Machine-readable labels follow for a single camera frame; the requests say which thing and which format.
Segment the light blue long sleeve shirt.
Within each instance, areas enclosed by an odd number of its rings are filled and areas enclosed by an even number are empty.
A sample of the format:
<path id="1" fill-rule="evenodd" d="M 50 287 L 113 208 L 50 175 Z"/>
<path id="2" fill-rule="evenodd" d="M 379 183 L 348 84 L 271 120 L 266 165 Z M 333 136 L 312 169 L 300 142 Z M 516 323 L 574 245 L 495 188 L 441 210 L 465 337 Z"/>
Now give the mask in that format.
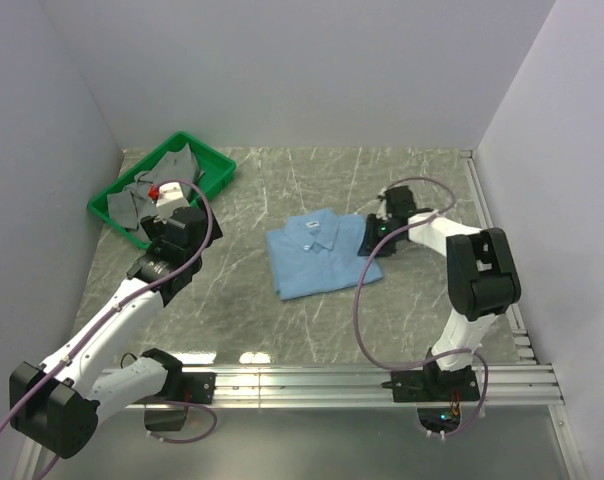
<path id="1" fill-rule="evenodd" d="M 274 289 L 283 301 L 330 293 L 383 278 L 376 263 L 358 254 L 365 220 L 359 214 L 337 215 L 323 208 L 290 216 L 283 227 L 266 233 Z"/>

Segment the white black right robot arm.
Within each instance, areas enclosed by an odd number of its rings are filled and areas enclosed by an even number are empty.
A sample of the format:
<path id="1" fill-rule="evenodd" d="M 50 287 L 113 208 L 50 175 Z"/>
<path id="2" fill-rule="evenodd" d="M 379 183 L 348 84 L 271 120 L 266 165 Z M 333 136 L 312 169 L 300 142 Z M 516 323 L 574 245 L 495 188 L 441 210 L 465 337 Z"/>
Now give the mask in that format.
<path id="1" fill-rule="evenodd" d="M 406 184 L 381 190 L 378 201 L 377 212 L 366 217 L 358 251 L 366 262 L 354 298 L 354 329 L 359 329 L 361 288 L 374 259 L 393 255 L 404 240 L 442 255 L 452 310 L 439 339 L 416 365 L 426 394 L 442 400 L 471 372 L 489 327 L 521 297 L 509 242 L 500 228 L 467 226 L 446 218 L 442 210 L 418 207 Z"/>

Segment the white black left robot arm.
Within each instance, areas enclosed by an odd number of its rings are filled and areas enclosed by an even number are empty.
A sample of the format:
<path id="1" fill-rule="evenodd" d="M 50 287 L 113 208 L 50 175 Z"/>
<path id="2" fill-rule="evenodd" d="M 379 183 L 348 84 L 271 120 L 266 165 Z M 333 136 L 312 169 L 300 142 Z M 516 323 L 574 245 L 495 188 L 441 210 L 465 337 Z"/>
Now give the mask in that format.
<path id="1" fill-rule="evenodd" d="M 202 252 L 222 236 L 204 205 L 179 207 L 151 229 L 150 247 L 93 319 L 40 365 L 24 362 L 10 376 L 11 427 L 62 459 L 75 456 L 104 420 L 132 403 L 192 397 L 182 362 L 157 348 L 104 372 L 127 339 L 192 281 Z"/>

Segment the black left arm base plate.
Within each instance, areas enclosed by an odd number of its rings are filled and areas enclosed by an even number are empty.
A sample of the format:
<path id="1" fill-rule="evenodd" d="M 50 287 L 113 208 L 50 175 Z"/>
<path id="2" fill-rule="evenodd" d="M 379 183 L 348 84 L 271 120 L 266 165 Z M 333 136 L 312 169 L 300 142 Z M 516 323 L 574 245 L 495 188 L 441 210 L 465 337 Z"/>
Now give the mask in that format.
<path id="1" fill-rule="evenodd" d="M 213 401 L 216 374 L 211 371 L 169 373 L 161 390 L 150 396 L 154 401 L 178 401 L 210 405 Z"/>

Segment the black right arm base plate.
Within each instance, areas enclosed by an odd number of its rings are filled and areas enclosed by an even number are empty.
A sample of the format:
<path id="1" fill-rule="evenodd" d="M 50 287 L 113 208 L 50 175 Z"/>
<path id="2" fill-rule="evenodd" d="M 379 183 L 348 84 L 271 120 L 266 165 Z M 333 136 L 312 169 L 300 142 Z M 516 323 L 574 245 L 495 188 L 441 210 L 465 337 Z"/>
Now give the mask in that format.
<path id="1" fill-rule="evenodd" d="M 395 403 L 480 399 L 479 382 L 470 367 L 454 372 L 438 369 L 392 371 L 390 379 L 381 386 L 392 391 Z"/>

